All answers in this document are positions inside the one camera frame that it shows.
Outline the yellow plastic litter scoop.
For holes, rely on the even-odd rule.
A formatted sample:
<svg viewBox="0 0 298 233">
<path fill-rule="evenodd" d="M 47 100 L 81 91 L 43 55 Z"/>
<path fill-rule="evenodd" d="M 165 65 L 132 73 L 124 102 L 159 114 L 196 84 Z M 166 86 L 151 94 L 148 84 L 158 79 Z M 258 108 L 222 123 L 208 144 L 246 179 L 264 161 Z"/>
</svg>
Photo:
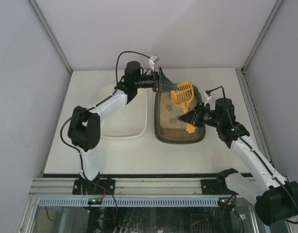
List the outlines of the yellow plastic litter scoop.
<svg viewBox="0 0 298 233">
<path fill-rule="evenodd" d="M 189 105 L 194 99 L 194 90 L 191 81 L 176 84 L 177 90 L 171 91 L 173 104 L 180 107 L 183 113 L 188 113 Z"/>
</svg>

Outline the dark translucent litter box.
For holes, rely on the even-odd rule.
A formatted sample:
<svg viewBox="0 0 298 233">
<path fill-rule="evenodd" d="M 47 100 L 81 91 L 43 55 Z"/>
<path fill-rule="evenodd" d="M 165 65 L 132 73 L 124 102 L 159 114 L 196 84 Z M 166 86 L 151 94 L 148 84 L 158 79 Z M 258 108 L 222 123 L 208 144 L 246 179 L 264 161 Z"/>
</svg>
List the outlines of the dark translucent litter box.
<svg viewBox="0 0 298 233">
<path fill-rule="evenodd" d="M 166 105 L 171 105 L 172 110 L 166 109 Z M 171 93 L 157 93 L 154 102 L 154 131 L 158 140 L 168 144 L 193 144 L 205 138 L 205 127 L 196 128 L 195 132 L 188 133 L 187 124 L 178 120 L 176 124 L 171 124 L 171 118 L 183 115 L 183 110 L 174 105 Z"/>
</svg>

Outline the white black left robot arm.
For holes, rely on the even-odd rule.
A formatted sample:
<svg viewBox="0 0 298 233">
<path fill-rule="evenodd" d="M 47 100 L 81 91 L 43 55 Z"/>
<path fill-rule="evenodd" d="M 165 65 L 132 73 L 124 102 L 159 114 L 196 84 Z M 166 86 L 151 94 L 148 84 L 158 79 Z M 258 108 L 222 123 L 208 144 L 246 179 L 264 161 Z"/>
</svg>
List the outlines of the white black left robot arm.
<svg viewBox="0 0 298 233">
<path fill-rule="evenodd" d="M 67 136 L 72 146 L 79 151 L 81 171 L 79 175 L 88 181 L 93 181 L 99 175 L 99 169 L 94 162 L 93 150 L 101 138 L 101 123 L 113 112 L 129 104 L 138 94 L 138 89 L 151 88 L 153 92 L 170 92 L 178 87 L 169 80 L 161 68 L 150 74 L 142 73 L 142 67 L 137 61 L 127 63 L 124 75 L 113 92 L 101 102 L 91 107 L 77 106 L 70 118 Z"/>
</svg>

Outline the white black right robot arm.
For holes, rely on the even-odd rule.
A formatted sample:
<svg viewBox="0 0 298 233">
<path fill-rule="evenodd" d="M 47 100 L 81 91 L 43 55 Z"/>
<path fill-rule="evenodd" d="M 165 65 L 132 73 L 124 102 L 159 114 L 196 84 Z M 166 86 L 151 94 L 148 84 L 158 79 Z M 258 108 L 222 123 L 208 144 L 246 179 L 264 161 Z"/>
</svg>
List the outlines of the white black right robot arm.
<svg viewBox="0 0 298 233">
<path fill-rule="evenodd" d="M 298 217 L 298 183 L 289 182 L 260 152 L 248 130 L 236 121 L 231 99 L 217 99 L 213 110 L 199 102 L 179 120 L 195 127 L 214 127 L 219 139 L 244 163 L 255 179 L 253 182 L 234 168 L 220 172 L 217 179 L 222 188 L 252 204 L 262 223 L 267 226 L 279 221 L 292 223 L 291 218 Z"/>
</svg>

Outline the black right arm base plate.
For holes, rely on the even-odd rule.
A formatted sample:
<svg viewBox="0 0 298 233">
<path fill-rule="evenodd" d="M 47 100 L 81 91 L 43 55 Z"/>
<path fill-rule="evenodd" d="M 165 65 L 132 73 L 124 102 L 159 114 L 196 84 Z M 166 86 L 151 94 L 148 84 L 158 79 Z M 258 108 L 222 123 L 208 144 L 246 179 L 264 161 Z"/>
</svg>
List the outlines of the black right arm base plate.
<svg viewBox="0 0 298 233">
<path fill-rule="evenodd" d="M 228 192 L 221 189 L 215 179 L 200 180 L 201 190 L 203 195 L 223 195 Z"/>
</svg>

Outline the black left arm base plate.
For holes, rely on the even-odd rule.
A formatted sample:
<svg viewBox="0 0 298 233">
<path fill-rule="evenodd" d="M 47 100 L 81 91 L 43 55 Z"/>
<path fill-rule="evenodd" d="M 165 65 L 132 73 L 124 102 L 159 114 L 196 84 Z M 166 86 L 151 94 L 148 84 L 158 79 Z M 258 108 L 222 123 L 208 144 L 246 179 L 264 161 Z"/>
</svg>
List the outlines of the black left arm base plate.
<svg viewBox="0 0 298 233">
<path fill-rule="evenodd" d="M 113 195 L 115 186 L 116 181 L 113 179 L 96 179 L 94 181 L 88 181 L 83 177 L 79 177 L 74 181 L 72 194 Z"/>
</svg>

